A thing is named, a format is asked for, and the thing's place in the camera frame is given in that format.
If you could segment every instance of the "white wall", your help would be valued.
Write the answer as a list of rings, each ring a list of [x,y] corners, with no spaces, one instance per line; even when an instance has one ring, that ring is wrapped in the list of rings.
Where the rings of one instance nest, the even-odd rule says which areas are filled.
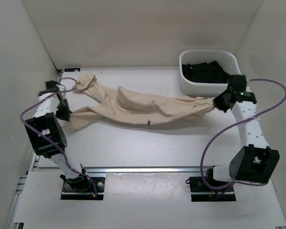
[[[264,0],[236,56],[248,78],[274,79],[286,85],[286,0]],[[283,96],[275,85],[250,85],[260,110],[274,105]],[[273,180],[286,217],[286,102],[261,117],[261,122],[267,141],[280,152]]]
[[[19,115],[37,101],[44,81],[55,76],[22,2],[0,0],[0,229],[32,155]]]
[[[234,52],[262,0],[22,0],[58,69],[172,66],[191,48]]]

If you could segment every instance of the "white table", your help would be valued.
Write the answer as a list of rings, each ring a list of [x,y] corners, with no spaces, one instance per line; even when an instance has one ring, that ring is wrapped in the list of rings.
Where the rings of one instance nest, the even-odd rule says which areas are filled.
[[[235,202],[191,202],[188,173],[107,173],[103,201],[60,200],[61,172],[30,172],[14,222],[23,229],[275,229],[286,226],[272,181],[235,185]]]
[[[112,67],[81,68],[80,72],[64,72],[62,78],[77,79],[82,74],[95,74],[100,84],[141,93],[169,97],[182,96],[178,67]],[[62,80],[67,88],[72,80]],[[83,94],[67,93],[71,110],[99,103]],[[108,119],[70,132],[67,137],[68,157],[84,167],[191,167],[199,166],[202,151],[211,137],[235,122],[232,113],[214,110],[196,120],[177,120],[164,125],[126,125]],[[228,165],[240,149],[237,128],[222,134],[210,147],[206,166]],[[38,167],[56,167],[40,158]]]
[[[142,93],[183,95],[178,67],[82,68],[80,72],[64,73],[63,77],[77,79],[81,74],[95,74],[99,83],[107,87],[120,85]],[[67,88],[73,85],[71,80],[61,83]],[[98,105],[85,95],[69,93],[67,98],[72,110]],[[230,112],[217,110],[193,121],[155,126],[124,125],[104,119],[74,133],[65,128],[66,153],[90,167],[90,171],[95,167],[145,167],[145,171],[152,167],[197,167],[210,138],[234,122]],[[239,134],[234,128],[214,142],[205,165],[228,165],[239,149]],[[38,168],[29,172],[14,218],[14,222],[24,223],[23,229],[286,226],[272,180],[264,187],[235,185],[235,202],[194,203],[185,184],[193,173],[106,173],[103,201],[60,200],[61,171],[55,167],[41,157]]]

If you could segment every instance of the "white bin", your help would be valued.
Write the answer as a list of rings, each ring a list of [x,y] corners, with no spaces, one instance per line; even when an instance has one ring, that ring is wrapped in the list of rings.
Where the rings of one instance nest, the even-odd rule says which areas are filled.
[[[226,83],[194,83],[184,77],[182,64],[210,63],[212,61],[217,61],[223,70],[229,74],[241,74],[237,60],[230,52],[211,49],[186,50],[179,57],[180,87],[184,94],[215,97],[227,88]]]

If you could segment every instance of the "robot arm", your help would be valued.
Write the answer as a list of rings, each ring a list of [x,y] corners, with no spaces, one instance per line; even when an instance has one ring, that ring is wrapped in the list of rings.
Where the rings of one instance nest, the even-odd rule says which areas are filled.
[[[213,100],[214,106],[226,112],[231,109],[237,122],[253,117],[238,125],[241,150],[229,166],[216,166],[213,179],[218,181],[247,181],[267,184],[279,160],[279,153],[269,147],[262,133],[256,114],[256,99],[246,91],[244,75],[233,75],[228,88]]]
[[[45,91],[39,93],[39,101],[45,99],[52,93],[59,91],[55,81],[46,82],[46,87],[47,89]],[[26,120],[26,122],[40,133],[50,138],[64,151],[67,147],[67,140],[57,119],[68,121],[70,113],[67,100],[60,94],[56,94],[41,103],[33,118]],[[37,133],[31,131],[28,127],[26,127],[26,131],[34,152],[39,156],[43,156],[53,161],[63,171],[64,175],[61,175],[61,178],[66,181],[70,187],[75,187],[78,190],[84,190],[90,186],[90,181],[87,177],[78,175],[71,170],[72,168],[86,174],[86,170],[80,163],[68,159],[70,168],[66,164],[64,155],[52,144],[43,139]]]

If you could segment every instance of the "cable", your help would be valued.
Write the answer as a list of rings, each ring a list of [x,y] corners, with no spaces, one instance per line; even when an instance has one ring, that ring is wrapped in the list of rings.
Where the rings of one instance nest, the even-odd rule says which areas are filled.
[[[203,165],[204,165],[204,157],[205,157],[205,154],[206,154],[208,148],[210,147],[211,143],[212,143],[219,135],[221,135],[223,132],[225,132],[225,131],[231,129],[231,128],[234,127],[234,126],[237,126],[237,125],[240,125],[240,124],[243,124],[243,123],[247,123],[247,122],[249,122],[249,121],[251,121],[251,120],[253,120],[253,119],[259,117],[260,115],[265,114],[266,112],[269,112],[269,111],[271,111],[271,110],[277,108],[278,106],[280,106],[280,105],[286,100],[286,87],[285,87],[284,85],[282,85],[281,83],[279,83],[279,82],[277,82],[277,81],[274,81],[274,80],[269,80],[269,79],[252,79],[252,80],[248,80],[248,81],[267,81],[267,82],[275,83],[275,84],[281,86],[281,87],[284,89],[285,95],[284,95],[283,99],[282,99],[279,103],[277,103],[276,105],[274,105],[274,106],[272,106],[272,107],[270,107],[270,108],[268,108],[268,109],[266,109],[266,110],[264,110],[264,111],[261,111],[261,112],[255,114],[253,117],[247,118],[247,119],[242,120],[242,121],[237,122],[237,123],[234,123],[234,124],[232,124],[232,125],[230,125],[230,126],[224,128],[223,130],[219,131],[216,135],[214,135],[214,136],[211,138],[211,140],[208,142],[208,144],[206,144],[206,146],[205,146],[205,148],[204,148],[204,151],[203,151],[203,153],[202,153],[202,156],[201,156],[201,161],[200,161],[200,174],[201,174],[201,177],[202,177],[203,182],[204,182],[205,185],[207,185],[210,189],[220,190],[220,189],[223,189],[223,188],[227,188],[227,187],[229,187],[229,186],[231,186],[231,185],[234,185],[235,183],[243,184],[243,185],[251,185],[251,186],[263,186],[263,185],[264,185],[264,184],[251,184],[251,183],[246,183],[246,182],[237,181],[237,182],[235,182],[235,183],[230,182],[230,183],[228,183],[228,184],[225,184],[225,185],[216,187],[216,186],[210,185],[210,184],[206,181],[206,179],[205,179],[205,177],[204,177],[204,171],[203,171]]]
[[[215,196],[213,197],[212,200],[217,199],[217,198],[220,198],[221,196],[223,196],[223,195],[229,190],[229,188],[233,187],[234,184],[235,184],[235,182],[232,182],[229,187],[227,187],[227,188],[224,189],[224,190],[221,190],[221,194],[218,194],[218,193],[220,192],[220,190],[219,190],[219,191],[215,194]]]
[[[31,125],[29,125],[23,118],[23,116],[28,112],[30,111],[31,109],[35,108],[36,106],[42,104],[45,100],[51,98],[52,96],[56,95],[56,94],[59,94],[59,93],[66,93],[66,92],[71,92],[73,91],[74,89],[70,89],[70,90],[66,90],[66,91],[59,91],[59,92],[55,92],[55,93],[52,93],[50,94],[49,96],[45,97],[43,100],[40,100],[38,103],[36,103],[35,105],[27,108],[26,110],[24,110],[21,114],[20,114],[20,120],[21,122],[26,126],[28,127],[31,131],[33,131],[34,133],[40,135],[40,137],[42,137],[44,140],[46,140],[47,142],[49,142],[50,144],[52,144],[64,157],[65,159],[65,162],[66,162],[66,165],[67,167],[74,173],[76,174],[79,174],[79,175],[82,175],[82,176],[85,176],[89,179],[89,181],[92,183],[93,185],[93,188],[94,188],[94,194],[96,195],[96,198],[97,198],[97,192],[96,192],[96,186],[95,186],[95,183],[94,181],[92,180],[92,178],[85,174],[85,173],[81,173],[81,172],[78,172],[76,171],[74,168],[71,167],[71,165],[69,164],[69,161],[68,161],[68,158],[65,154],[65,152],[63,151],[63,149],[61,149],[55,142],[53,142],[51,139],[49,139],[47,136],[43,135],[42,133],[40,133],[38,130],[36,130],[34,127],[32,127]]]
[[[56,82],[56,85],[60,85],[60,86],[63,86],[64,87],[64,89],[65,89],[65,91],[67,90],[67,88],[66,88],[66,86],[65,85],[63,85],[63,84],[61,84],[61,83],[59,83],[59,82]]]
[[[75,83],[78,83],[77,80],[72,77],[63,77],[61,80],[73,80]]]
[[[79,189],[79,188],[77,188],[79,191],[81,191],[81,192],[85,192],[85,191],[87,191],[88,189],[91,189],[91,181],[89,180],[89,185],[88,185],[88,187],[85,189],[85,190],[82,190],[82,189]]]

